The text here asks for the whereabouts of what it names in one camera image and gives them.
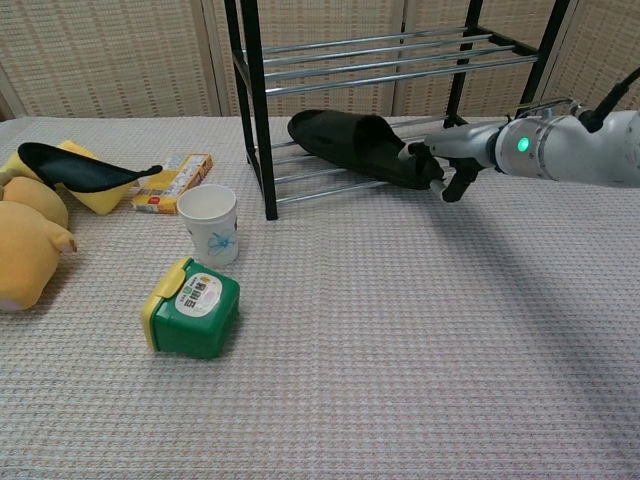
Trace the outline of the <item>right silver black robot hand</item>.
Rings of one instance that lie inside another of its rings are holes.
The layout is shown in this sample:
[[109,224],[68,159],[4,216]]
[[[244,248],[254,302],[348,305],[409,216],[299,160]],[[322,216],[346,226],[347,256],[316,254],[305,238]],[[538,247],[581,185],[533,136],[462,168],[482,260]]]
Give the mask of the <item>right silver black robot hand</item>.
[[415,174],[427,178],[442,201],[454,203],[482,170],[496,166],[495,144],[503,126],[503,121],[483,121],[429,133],[407,143],[397,158],[412,161]]

